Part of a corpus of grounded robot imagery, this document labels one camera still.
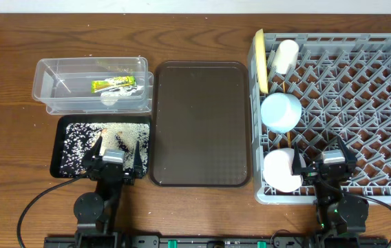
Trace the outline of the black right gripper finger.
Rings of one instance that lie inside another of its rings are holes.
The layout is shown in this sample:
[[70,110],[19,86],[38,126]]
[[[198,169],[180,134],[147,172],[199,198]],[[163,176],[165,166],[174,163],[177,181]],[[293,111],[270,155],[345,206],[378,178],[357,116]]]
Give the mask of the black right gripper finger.
[[294,157],[293,157],[293,163],[292,163],[292,174],[293,175],[304,175],[305,168],[302,167],[302,156],[299,153],[298,145],[295,143],[293,145],[293,148],[294,148]]
[[344,143],[344,141],[342,140],[342,138],[340,136],[337,138],[337,143],[338,143],[339,149],[342,151],[342,154],[344,155],[346,164],[347,165],[356,165],[357,158],[355,156],[355,153],[350,151],[347,148],[346,144]]

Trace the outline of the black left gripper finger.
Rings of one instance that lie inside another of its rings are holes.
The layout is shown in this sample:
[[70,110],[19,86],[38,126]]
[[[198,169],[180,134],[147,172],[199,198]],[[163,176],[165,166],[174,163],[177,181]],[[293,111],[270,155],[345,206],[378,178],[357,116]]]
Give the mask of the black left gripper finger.
[[134,152],[133,169],[135,174],[143,174],[143,163],[140,155],[140,143],[136,142],[136,148]]
[[100,136],[95,144],[87,152],[87,164],[95,163],[96,161],[101,161],[102,156],[100,155],[101,145],[103,142],[103,137]]

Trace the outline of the white rice bowl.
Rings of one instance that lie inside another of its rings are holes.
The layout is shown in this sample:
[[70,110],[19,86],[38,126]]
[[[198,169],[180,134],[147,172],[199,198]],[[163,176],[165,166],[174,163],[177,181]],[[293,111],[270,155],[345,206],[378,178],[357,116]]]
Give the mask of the white rice bowl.
[[294,149],[281,148],[269,152],[264,157],[263,177],[267,184],[278,191],[290,193],[299,189],[303,178],[293,175]]

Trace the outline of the light blue bowl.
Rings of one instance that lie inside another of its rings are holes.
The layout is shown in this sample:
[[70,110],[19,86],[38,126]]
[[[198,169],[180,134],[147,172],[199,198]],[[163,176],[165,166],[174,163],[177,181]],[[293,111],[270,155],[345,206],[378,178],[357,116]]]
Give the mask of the light blue bowl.
[[286,93],[268,95],[261,104],[261,119],[263,124],[276,134],[291,131],[302,115],[302,105],[299,99]]

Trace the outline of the green yellow snack wrapper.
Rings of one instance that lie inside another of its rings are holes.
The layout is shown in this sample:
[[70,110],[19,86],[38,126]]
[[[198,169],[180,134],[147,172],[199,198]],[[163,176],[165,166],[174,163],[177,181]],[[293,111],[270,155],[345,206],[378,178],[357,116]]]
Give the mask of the green yellow snack wrapper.
[[91,83],[91,93],[104,92],[127,86],[136,86],[136,80],[133,76],[117,76],[104,80],[96,80]]

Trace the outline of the white cup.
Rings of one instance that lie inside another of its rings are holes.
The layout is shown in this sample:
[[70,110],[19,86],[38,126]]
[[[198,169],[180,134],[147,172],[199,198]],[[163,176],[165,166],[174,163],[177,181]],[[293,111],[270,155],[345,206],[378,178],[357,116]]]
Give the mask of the white cup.
[[271,67],[275,67],[276,73],[286,74],[290,69],[294,69],[299,53],[299,45],[294,40],[282,41],[276,52]]

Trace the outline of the yellow plate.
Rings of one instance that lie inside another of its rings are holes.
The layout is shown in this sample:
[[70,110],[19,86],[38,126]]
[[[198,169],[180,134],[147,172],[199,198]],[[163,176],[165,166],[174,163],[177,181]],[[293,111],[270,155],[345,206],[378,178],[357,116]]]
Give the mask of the yellow plate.
[[254,51],[259,89],[261,93],[268,94],[266,48],[263,29],[260,29],[255,33]]

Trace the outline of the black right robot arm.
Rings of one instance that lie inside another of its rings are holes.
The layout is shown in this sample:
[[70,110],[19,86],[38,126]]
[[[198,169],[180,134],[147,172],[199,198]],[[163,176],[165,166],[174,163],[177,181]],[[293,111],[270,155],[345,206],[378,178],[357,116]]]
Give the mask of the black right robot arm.
[[360,247],[359,234],[366,230],[368,201],[341,188],[353,174],[357,158],[341,138],[338,148],[324,151],[311,165],[302,165],[298,145],[293,145],[292,175],[314,187],[316,215],[321,229],[303,239],[302,247]]

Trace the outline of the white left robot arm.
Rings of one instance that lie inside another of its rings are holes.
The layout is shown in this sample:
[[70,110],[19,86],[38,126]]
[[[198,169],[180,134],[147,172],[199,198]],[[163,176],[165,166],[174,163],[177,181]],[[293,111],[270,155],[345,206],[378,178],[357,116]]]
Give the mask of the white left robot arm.
[[74,203],[77,219],[75,247],[130,247],[131,241],[121,231],[114,229],[116,212],[119,206],[122,187],[133,185],[143,177],[140,145],[136,143],[134,161],[130,168],[124,168],[125,153],[122,150],[109,150],[102,156],[100,149],[103,138],[83,157],[86,176],[97,182],[94,192],[79,196]]

